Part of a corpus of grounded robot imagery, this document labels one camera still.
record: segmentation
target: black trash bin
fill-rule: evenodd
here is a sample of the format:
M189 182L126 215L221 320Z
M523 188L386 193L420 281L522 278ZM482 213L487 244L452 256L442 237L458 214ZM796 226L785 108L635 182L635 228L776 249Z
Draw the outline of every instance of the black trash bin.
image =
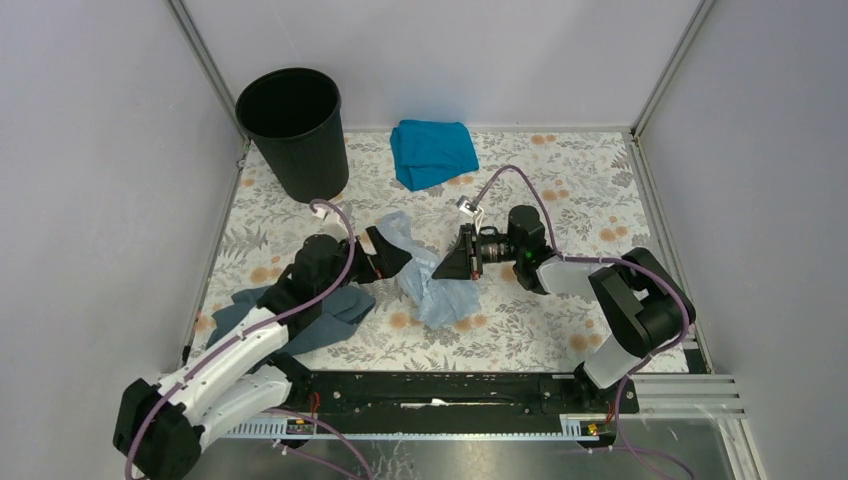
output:
M236 102L241 127L298 202L329 200L347 184L341 103L335 82L308 68L262 76Z

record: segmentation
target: table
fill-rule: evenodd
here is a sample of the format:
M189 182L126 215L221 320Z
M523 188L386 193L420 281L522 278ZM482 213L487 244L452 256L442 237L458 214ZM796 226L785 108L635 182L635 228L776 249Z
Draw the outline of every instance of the table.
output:
M621 255L651 248L645 213L621 133L473 132L480 170L409 192L395 179L389 132L345 135L350 180L334 199L353 208L355 229L405 211L413 237L444 256L468 221L455 201L474 196L500 166L521 167L550 211L560 248L572 255ZM507 172L481 205L484 224L506 228L515 205L535 205L526 185ZM214 330L211 314L236 291L272 284L303 240L320 229L309 209L285 195L252 146L221 241L190 357ZM362 288L377 299L349 340L298 356L312 369L569 372L597 349L609 327L596 302L524 291L511 265L487 265L477 282L481 310L455 326L431 329L395 281ZM643 372L687 372L682 349L655 358Z

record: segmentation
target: gray blue cloth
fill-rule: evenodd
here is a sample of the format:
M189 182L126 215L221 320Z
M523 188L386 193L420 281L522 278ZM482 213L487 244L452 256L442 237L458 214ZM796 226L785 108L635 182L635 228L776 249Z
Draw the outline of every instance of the gray blue cloth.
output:
M233 294L233 304L212 314L217 328L206 343L208 349L236 327L256 306L259 297L269 287L242 290ZM336 289L321 303L321 315L300 334L279 349L290 355L300 355L352 337L359 324L374 308L371 295L350 285Z
M412 192L480 168L471 135L461 123L402 120L390 143L395 175Z
M409 217L402 211L385 215L377 230L392 245L412 255L396 278L418 305L416 318L431 328L450 326L480 310L480 289L469 280L432 278L440 259L412 239Z

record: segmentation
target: purple cable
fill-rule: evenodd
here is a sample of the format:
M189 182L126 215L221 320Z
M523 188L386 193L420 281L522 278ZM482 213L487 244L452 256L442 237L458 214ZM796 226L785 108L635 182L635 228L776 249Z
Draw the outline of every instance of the purple cable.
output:
M671 462L671 463L677 465L678 467L680 467L681 469L683 469L683 471L685 471L691 478L695 478L695 472L692 471L692 469L689 468L688 465L683 463L682 460L680 460L679 458L677 458L673 455L669 455L667 453L660 452L659 450L651 450L649 448L642 448L642 447L633 447L633 450L641 453L642 455L654 455L654 456L660 457L662 459L668 460L669 462ZM622 452L632 453L630 450L628 450L626 448L621 448L621 447L607 447L607 448L593 448L593 449L591 449L591 453L593 455L594 454L603 454L603 453L622 453ZM586 455L587 451L585 449L580 448L580 449L574 449L574 450L566 450L562 453L565 453L565 454L568 454L568 455Z
M654 468L653 466L649 465L647 462L645 462L644 459L642 459L641 456L639 456L640 451L642 451L643 453L651 452L651 453L656 454L656 455L667 455L667 454L664 454L663 452L659 452L659 451L650 450L650 449L634 447L633 445L631 445L630 441L624 435L624 431L621 429L619 419L620 419L620 410L621 410L621 408L620 408L621 407L621 397L624 394L624 386L626 384L627 377L629 377L630 375L633 375L639 369L644 367L648 362L651 361L651 359L654 357L654 355L660 354L660 353L665 352L665 351L667 351L671 348L676 347L677 345L679 345L683 341L684 338L686 338L686 334L689 332L690 320L689 320L689 311L686 309L686 305L683 303L683 299L680 297L680 295L677 294L677 292L673 288L671 288L671 285L669 285L668 282L666 282L665 280L662 279L662 277L660 277L656 273L648 270L647 268L645 268L641 265L637 265L637 264L630 262L628 260L625 260L623 258L615 258L615 257L566 257L566 256L563 256L562 252L560 252L559 249L557 248L556 239L554 238L553 223L551 222L551 216L548 214L548 209L545 208L545 204L544 204L544 202L542 202L542 198L539 197L539 193L536 191L536 188L533 187L533 183L530 182L530 179L527 177L527 175L520 168L518 168L515 165L504 165L503 167L499 168L494 173L494 175L492 175L492 178L490 178L489 181L486 182L486 185L483 186L483 188L480 190L480 193L477 194L477 198L474 199L474 205L477 205L477 204L480 203L480 201L483 199L483 196L486 194L486 192L489 191L489 188L492 187L492 184L495 183L495 180L498 178L498 176L500 176L500 174L503 173L506 170L513 170L514 172L521 175L521 178L524 179L524 183L527 184L527 187L530 189L530 192L536 198L536 202L539 204L539 207L542 209L542 214L545 217L545 223L548 226L548 235L551 237L551 248L553 248L556 256L559 257L560 259L562 259L562 261L573 262L573 263L614 263L614 264L618 264L618 265L621 265L621 266L624 266L624 267L627 267L627 268L631 268L631 269L641 273L642 275L645 275L646 277L650 278L654 283L656 283L663 290L668 292L669 296L674 300L674 303L677 304L677 308L680 309L681 317L682 317L681 323L682 323L682 327L683 327L680 330L680 334L678 334L677 337L675 337L675 339L672 340L671 342L659 347L655 352L652 352L650 355L648 355L647 358L645 358L645 360L643 360L641 363L639 363L639 365L636 365L633 369L631 369L629 372L627 372L627 375L625 376L625 378L621 379L621 381L619 382L618 391L616 392L615 402L614 402L615 422L616 422L616 425L618 425L618 434L621 437L621 440L624 442L624 445L627 447L627 450L629 450L633 454L633 456L636 457L637 460L639 460L639 463L641 463L645 468L647 468L648 470L653 472L655 475L657 475L657 476L659 476L660 478L663 478L663 479L674 480L673 477L669 477L668 475L661 472L659 469ZM695 474L690 468L685 467L684 469L687 471L687 473L690 474L692 479L695 478Z
M336 465L335 463L329 462L327 460L324 460L323 458L316 457L314 455L310 455L306 452L301 452L300 450L298 450L296 448L288 448L286 446L283 446L283 453L284 454L291 453L291 454L297 455L298 457L305 458L306 460L309 460L311 462L319 463L321 465L324 465L327 468L331 468L331 469L341 473L342 475L346 476L349 479L352 478L354 480L365 480L362 477L358 477L358 476L354 475L353 473L348 472L347 470Z
M353 453L353 455L356 457L356 459L359 460L359 463L362 464L362 466L365 468L365 473L367 475L368 480L373 480L375 478L374 472L371 470L371 466L368 465L368 461L365 460L365 455L363 455L362 452L360 452L359 449L356 448L356 445L354 445L353 442L351 442L350 440L347 439L347 437L342 435L342 433L340 431L333 428L332 425L328 424L327 422L322 422L321 420L318 420L317 418L312 418L310 416L303 415L303 414L300 414L300 413L297 413L297 412L292 412L290 410L284 410L282 408L269 408L268 410L266 410L266 412L282 413L283 415L287 415L289 417L299 418L301 420L306 420L307 422L312 423L316 426L323 427L325 430L327 430L328 432L330 432L333 435L335 435L336 437L338 437L338 439L342 441L342 443L348 448L348 450L350 450L351 453Z
M255 332L256 330L259 330L260 328L266 327L266 326L268 326L268 325L270 325L274 322L279 322L280 320L288 318L288 317L290 317L290 316L292 316L296 313L300 313L300 312L306 310L307 308L310 308L311 306L315 305L316 303L324 300L330 293L333 292L333 290L335 290L342 283L342 281L344 281L344 278L347 276L348 271L350 271L350 266L353 264L353 254L354 254L354 248L355 248L354 245L355 245L355 242L356 242L356 238L355 238L354 233L353 233L353 227L350 225L350 221L347 219L344 212L342 212L341 209L339 209L339 207L333 205L332 203L330 203L326 200L315 199L315 200L312 200L311 202L309 202L309 208L313 212L315 211L315 205L316 204L329 207L331 210L336 212L336 214L338 214L339 218L342 219L342 222L344 222L345 228L347 229L347 240L348 240L348 245L349 245L347 262L345 262L344 268L342 268L341 273L339 273L338 278L336 278L336 280L332 283L332 285L327 287L327 289L324 290L323 292L319 293L318 296L316 296L312 300L309 300L308 302L302 303L302 304L300 304L300 305L298 305L298 306L296 306L292 309L286 310L285 312L283 312L283 313L281 313L277 316L268 318L268 319L263 320L263 321L255 324L251 327L244 329L244 336L245 337L247 335L250 335L251 333ZM195 375L197 375L197 372L202 370L204 367L206 367L206 365L208 365L210 362L212 362L212 360L217 358L218 355L220 355L223 351L230 348L233 344L239 342L240 340L241 340L241 338L239 338L239 337L232 337L229 340L227 340L226 342L223 342L221 345L217 346L212 351L212 353L210 353L208 356L203 358L203 360L197 362L197 365L195 365L194 368L192 368L191 370L188 371L188 373L186 373L185 377L183 377L183 384L177 383L176 385L174 385L174 387L171 388L171 390L169 390L168 393L166 393L164 396L162 396L162 398L160 398L159 401L156 402L156 404L153 406L153 408L150 409L150 412L147 413L147 416L144 418L144 421L141 422L141 426L139 427L138 432L136 432L135 437L133 437L133 441L130 444L130 449L127 451L127 463L124 464L124 478L125 478L125 480L144 480L144 479L147 478L147 477L141 477L141 478L138 478L138 479L133 478L133 476L132 476L132 466L133 466L133 462L135 461L135 456L138 453L138 446L141 444L141 439L144 438L144 434L147 433L147 429L150 427L150 424L153 423L153 419L156 418L156 414L158 414L159 411L162 410L162 408L165 406L165 404L168 402L168 400L170 400L170 398L173 397L174 394L176 394L177 391L179 391L180 388L185 386L186 382L190 381L192 378L194 378Z

